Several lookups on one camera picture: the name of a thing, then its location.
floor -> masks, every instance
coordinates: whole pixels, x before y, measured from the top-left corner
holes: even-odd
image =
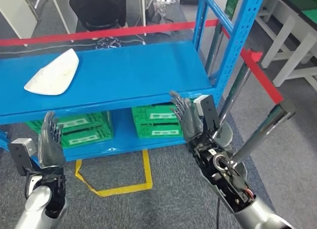
[[[225,7],[226,0],[216,0]],[[48,32],[64,33],[49,2],[43,9],[54,17],[51,24],[39,25],[36,36]],[[138,17],[138,2],[127,3],[128,23],[135,24]],[[196,7],[169,5],[169,18],[175,21],[194,21]],[[211,12],[208,18],[214,18]],[[278,27],[274,22],[270,26]],[[182,31],[168,35],[153,35],[148,43],[190,39],[192,32]],[[4,34],[6,37],[12,34]],[[201,45],[202,58],[207,57],[213,29],[206,29]],[[250,36],[267,50],[272,41],[257,24]],[[226,41],[222,44],[216,67],[219,63]],[[225,98],[242,60],[238,60],[223,97]],[[283,65],[275,62],[266,74],[272,79]],[[317,218],[316,162],[317,114],[316,93],[305,80],[284,82],[279,90],[297,106],[297,113],[276,129],[259,149],[246,159],[248,178],[253,190],[278,214],[298,228],[315,229]],[[234,130],[233,147],[238,148],[263,121],[274,103],[253,76],[244,86],[228,121]],[[8,126],[13,138],[36,137],[23,124]],[[74,177],[74,163],[67,165],[67,192],[70,206],[60,228],[216,228],[216,197],[202,179],[195,162],[185,146],[172,146],[149,151],[154,180],[151,190],[100,198]],[[0,228],[14,228],[23,209],[24,179],[17,174],[7,152],[0,151]],[[141,152],[83,161],[82,174],[96,189],[142,183],[145,175]],[[221,207],[220,228],[239,228],[232,215]]]

green table top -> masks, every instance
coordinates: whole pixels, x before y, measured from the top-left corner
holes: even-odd
[[[282,0],[300,17],[317,30],[317,0]]]

gray robot hand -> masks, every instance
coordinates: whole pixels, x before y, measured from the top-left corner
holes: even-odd
[[[169,94],[172,97],[171,101],[176,106],[176,109],[172,109],[172,111],[181,123],[186,142],[203,133],[203,122],[194,110],[190,99],[182,98],[175,91],[170,91]]]
[[[48,111],[39,135],[38,157],[41,168],[63,167],[66,159],[61,144],[63,125],[57,126],[58,118]]]

green board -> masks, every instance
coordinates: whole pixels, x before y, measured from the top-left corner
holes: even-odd
[[[303,13],[317,24],[317,9],[303,10]]]

white plate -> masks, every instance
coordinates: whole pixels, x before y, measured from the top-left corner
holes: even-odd
[[[62,94],[70,85],[79,63],[79,59],[75,51],[69,49],[39,69],[24,89],[36,94]]]

